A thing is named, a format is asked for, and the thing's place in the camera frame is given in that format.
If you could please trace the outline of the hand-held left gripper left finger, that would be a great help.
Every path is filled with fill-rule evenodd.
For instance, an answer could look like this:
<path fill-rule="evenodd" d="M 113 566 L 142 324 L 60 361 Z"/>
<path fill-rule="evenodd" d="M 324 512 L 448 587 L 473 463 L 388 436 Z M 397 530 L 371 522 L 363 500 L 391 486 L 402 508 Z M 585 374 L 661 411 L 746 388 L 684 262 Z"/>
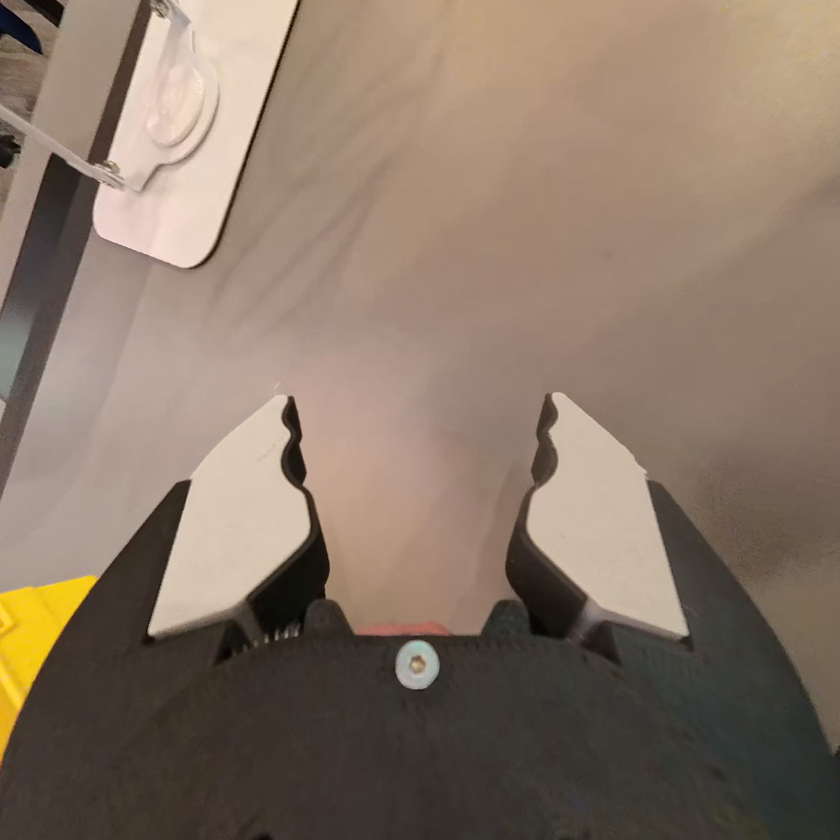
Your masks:
<path fill-rule="evenodd" d="M 151 638 L 232 621 L 267 640 L 324 597 L 329 556 L 301 438 L 295 399 L 274 395 L 193 471 Z"/>

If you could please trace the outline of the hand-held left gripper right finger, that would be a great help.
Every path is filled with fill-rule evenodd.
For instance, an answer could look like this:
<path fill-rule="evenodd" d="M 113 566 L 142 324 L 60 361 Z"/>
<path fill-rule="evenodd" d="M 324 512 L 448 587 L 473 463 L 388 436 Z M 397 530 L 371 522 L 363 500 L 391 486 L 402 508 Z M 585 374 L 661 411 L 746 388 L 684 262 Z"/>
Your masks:
<path fill-rule="evenodd" d="M 566 394 L 548 393 L 506 576 L 538 630 L 586 644 L 615 625 L 690 636 L 648 475 Z"/>

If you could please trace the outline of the yellow plastic bin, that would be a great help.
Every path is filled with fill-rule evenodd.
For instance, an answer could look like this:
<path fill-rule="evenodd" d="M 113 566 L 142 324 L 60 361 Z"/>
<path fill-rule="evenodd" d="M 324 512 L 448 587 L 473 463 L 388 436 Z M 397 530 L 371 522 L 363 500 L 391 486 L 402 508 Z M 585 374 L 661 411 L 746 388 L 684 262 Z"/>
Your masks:
<path fill-rule="evenodd" d="M 1 593 L 1 753 L 46 657 L 96 582 L 89 575 Z"/>

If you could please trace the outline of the white monitor stand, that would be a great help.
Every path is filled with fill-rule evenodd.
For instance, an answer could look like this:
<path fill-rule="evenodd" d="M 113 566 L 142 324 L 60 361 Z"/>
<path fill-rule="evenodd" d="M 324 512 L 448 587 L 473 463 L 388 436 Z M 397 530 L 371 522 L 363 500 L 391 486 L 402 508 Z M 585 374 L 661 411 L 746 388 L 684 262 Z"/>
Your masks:
<path fill-rule="evenodd" d="M 146 4 L 105 162 L 83 160 L 5 106 L 2 120 L 99 184 L 100 238 L 191 269 L 215 249 L 299 3 Z"/>

